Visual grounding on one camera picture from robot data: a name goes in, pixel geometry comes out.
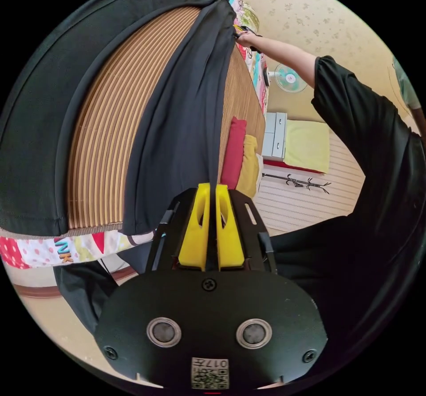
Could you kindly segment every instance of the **white drawer cabinet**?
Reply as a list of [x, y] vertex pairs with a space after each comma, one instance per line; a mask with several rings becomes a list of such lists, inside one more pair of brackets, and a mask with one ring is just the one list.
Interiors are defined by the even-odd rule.
[[265, 137], [262, 156], [282, 161], [285, 153], [286, 113], [266, 114]]

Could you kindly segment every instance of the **hand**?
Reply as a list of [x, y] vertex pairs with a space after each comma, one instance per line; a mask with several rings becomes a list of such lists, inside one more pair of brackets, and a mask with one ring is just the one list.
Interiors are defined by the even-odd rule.
[[237, 42], [242, 45], [243, 47], [250, 48], [256, 46], [256, 39], [258, 37], [251, 32], [242, 32], [237, 38]]

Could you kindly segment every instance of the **person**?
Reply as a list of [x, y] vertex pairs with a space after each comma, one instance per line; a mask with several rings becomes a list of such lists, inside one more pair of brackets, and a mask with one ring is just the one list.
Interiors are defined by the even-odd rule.
[[411, 85], [408, 76], [406, 75], [404, 69], [395, 57], [393, 57], [392, 59], [392, 67], [395, 69], [396, 79], [398, 80], [401, 97], [405, 105], [410, 110], [411, 115], [413, 116], [413, 119], [423, 139], [423, 143], [426, 146], [426, 115], [423, 112], [422, 105], [419, 102], [417, 94], [414, 91], [414, 88]]
[[294, 69], [365, 181], [354, 211], [271, 238], [278, 273], [317, 304], [328, 342], [304, 380], [367, 347], [401, 305], [426, 253], [426, 161], [418, 134], [386, 97], [330, 56], [243, 32], [237, 42]]

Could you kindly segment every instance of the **white fan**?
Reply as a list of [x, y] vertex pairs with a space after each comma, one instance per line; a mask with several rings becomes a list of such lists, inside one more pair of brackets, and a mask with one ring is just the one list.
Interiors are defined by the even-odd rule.
[[268, 77], [273, 77], [276, 84], [287, 93], [300, 93], [307, 85], [293, 69], [283, 64], [279, 64], [274, 72], [268, 72]]

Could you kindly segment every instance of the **coat rack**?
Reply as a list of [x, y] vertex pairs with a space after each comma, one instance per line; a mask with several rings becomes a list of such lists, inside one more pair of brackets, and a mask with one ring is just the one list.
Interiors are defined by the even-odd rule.
[[272, 178], [279, 178], [280, 180], [285, 180], [286, 184], [293, 183], [294, 187], [306, 187], [308, 190], [311, 190], [311, 187], [318, 187], [319, 189], [322, 189], [325, 193], [328, 195], [330, 194], [326, 189], [325, 186], [330, 185], [331, 183], [325, 183], [325, 184], [319, 184], [319, 183], [312, 183], [312, 177], [308, 178], [308, 181], [304, 182], [303, 180], [297, 180], [295, 178], [291, 178], [291, 174], [288, 174], [287, 177], [280, 177], [278, 175], [271, 175], [271, 174], [265, 174], [262, 173], [263, 177], [272, 177]]

